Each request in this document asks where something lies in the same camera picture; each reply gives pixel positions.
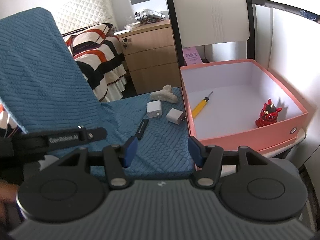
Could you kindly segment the person left hand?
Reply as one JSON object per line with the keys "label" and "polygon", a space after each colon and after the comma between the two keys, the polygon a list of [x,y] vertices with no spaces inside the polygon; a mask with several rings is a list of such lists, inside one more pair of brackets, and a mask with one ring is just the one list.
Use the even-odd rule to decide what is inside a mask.
{"label": "person left hand", "polygon": [[7,181],[1,180],[0,182],[0,219],[1,223],[5,224],[7,221],[7,212],[5,204],[15,204],[16,194],[19,186],[16,184],[8,183]]}

